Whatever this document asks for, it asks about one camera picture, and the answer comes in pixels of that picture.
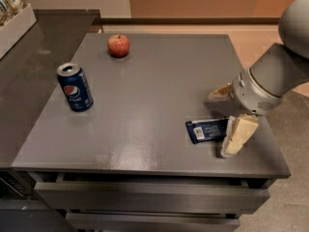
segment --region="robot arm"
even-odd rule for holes
[[[285,93],[309,81],[309,0],[295,0],[282,14],[275,43],[233,80],[230,96],[243,113],[266,115]]]
[[[255,115],[267,115],[291,89],[309,81],[309,0],[295,0],[282,14],[275,43],[248,69],[210,94],[210,100],[232,100],[240,116],[230,117],[221,157],[236,155],[258,127]]]

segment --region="blue can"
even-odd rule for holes
[[[88,110],[94,103],[86,74],[74,63],[61,65],[57,69],[58,82],[74,112]]]

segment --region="pepsi logo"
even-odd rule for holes
[[[79,88],[77,88],[76,86],[71,86],[71,85],[65,86],[64,91],[67,96],[72,97],[72,98],[78,97],[80,93]]]

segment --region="beige object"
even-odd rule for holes
[[[10,19],[12,19],[12,17],[14,16],[14,11],[11,5],[10,0],[2,0],[2,2],[5,4],[5,6],[7,7],[7,10],[5,11],[5,19],[6,21],[2,21],[2,22],[8,22]]]
[[[222,157],[236,155],[258,126],[258,118],[254,115],[243,114],[238,118],[231,116],[226,131],[227,135],[222,144]]]
[[[5,1],[0,0],[0,25],[2,26],[7,19],[7,12],[5,7]]]
[[[231,83],[226,83],[212,91],[209,95],[211,101],[229,101],[231,99]]]
[[[0,59],[37,21],[30,4],[0,28]]]

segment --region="drawer front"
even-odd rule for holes
[[[66,219],[76,229],[119,232],[232,232],[239,227],[238,219],[226,218],[67,214]]]
[[[37,183],[54,209],[123,212],[242,214],[265,203],[266,189],[133,183]]]

